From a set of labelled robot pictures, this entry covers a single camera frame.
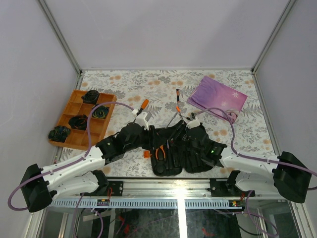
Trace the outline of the black plastic tool case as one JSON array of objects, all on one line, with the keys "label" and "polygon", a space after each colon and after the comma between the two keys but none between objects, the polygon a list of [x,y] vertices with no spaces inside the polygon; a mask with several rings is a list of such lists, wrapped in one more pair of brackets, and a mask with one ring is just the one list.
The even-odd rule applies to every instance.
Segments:
[{"label": "black plastic tool case", "polygon": [[[203,158],[186,159],[182,149],[182,137],[185,134],[186,123],[179,121],[174,126],[168,128],[149,127],[151,138],[153,138],[154,149],[149,151],[153,173],[159,177],[175,176],[182,171],[188,173],[207,172],[213,168],[203,161]],[[166,140],[169,140],[171,149],[167,149]],[[157,160],[156,149],[164,146],[166,158]]]}]

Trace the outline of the orange handled pliers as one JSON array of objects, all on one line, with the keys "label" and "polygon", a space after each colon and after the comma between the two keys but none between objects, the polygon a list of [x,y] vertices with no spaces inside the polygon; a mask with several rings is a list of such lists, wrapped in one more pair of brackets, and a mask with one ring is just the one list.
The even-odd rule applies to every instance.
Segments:
[{"label": "orange handled pliers", "polygon": [[155,156],[157,160],[164,160],[166,158],[163,145],[161,145],[159,148],[156,149]]}]

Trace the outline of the black handled screwdriver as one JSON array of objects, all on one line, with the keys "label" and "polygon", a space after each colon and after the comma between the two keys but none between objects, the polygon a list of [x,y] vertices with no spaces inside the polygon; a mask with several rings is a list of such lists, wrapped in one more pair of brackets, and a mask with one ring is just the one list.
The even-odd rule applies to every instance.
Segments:
[{"label": "black handled screwdriver", "polygon": [[170,126],[170,124],[173,122],[173,120],[176,118],[177,115],[178,115],[178,112],[174,114],[174,116],[171,118],[171,120],[169,121],[169,123],[167,124],[165,128],[168,128]]}]

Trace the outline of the orange handled screwdriver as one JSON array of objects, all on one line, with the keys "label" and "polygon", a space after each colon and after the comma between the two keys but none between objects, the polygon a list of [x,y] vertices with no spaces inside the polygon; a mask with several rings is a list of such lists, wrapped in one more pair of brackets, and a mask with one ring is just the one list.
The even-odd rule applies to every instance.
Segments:
[{"label": "orange handled screwdriver", "polygon": [[143,112],[143,110],[147,107],[148,103],[149,103],[148,99],[145,99],[143,101],[140,108],[136,111],[136,116],[135,116],[134,122],[136,121],[136,119],[146,119],[147,118],[148,113]]}]

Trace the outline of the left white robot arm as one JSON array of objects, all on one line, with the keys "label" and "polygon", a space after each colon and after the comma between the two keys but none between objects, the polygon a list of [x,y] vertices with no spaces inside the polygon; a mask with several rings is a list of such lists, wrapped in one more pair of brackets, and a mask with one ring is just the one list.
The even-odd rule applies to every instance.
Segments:
[{"label": "left white robot arm", "polygon": [[152,149],[154,126],[131,122],[90,151],[54,165],[29,166],[21,181],[21,191],[30,213],[48,207],[55,199],[79,193],[104,195],[109,182],[101,168],[119,160],[136,148]]}]

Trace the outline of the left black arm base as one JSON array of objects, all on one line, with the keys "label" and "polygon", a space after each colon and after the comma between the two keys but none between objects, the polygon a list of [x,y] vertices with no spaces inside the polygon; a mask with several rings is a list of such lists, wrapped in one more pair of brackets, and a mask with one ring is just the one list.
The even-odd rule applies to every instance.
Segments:
[{"label": "left black arm base", "polygon": [[97,192],[97,196],[121,197],[123,195],[123,181],[110,181],[106,188],[102,188]]}]

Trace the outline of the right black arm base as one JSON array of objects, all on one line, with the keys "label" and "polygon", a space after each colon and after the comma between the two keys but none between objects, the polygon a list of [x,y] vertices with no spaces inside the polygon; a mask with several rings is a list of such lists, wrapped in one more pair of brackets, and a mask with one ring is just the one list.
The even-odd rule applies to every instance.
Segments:
[{"label": "right black arm base", "polygon": [[212,197],[240,197],[243,191],[236,186],[239,173],[239,171],[232,171],[228,178],[211,178],[210,192]]}]

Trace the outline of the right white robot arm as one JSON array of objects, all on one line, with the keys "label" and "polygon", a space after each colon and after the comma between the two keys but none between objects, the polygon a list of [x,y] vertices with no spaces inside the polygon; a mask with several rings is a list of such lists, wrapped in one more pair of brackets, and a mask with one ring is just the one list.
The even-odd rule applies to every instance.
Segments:
[{"label": "right white robot arm", "polygon": [[208,166],[233,168],[232,180],[226,183],[230,195],[242,191],[279,194],[287,200],[304,203],[312,172],[292,153],[280,156],[243,155],[232,146],[210,140],[202,125],[185,127],[189,147]]}]

